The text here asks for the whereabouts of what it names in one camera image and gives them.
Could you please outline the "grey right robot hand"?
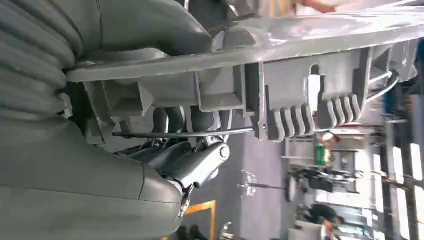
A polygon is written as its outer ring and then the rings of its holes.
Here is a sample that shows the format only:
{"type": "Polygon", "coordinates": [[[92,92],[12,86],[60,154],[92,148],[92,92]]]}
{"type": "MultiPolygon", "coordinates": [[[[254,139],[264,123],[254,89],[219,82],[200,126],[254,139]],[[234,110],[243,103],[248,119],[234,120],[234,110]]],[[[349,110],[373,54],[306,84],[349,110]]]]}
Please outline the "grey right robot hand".
{"type": "Polygon", "coordinates": [[[229,159],[183,141],[212,55],[208,7],[180,0],[0,3],[0,237],[144,240],[181,226],[229,159]]]}

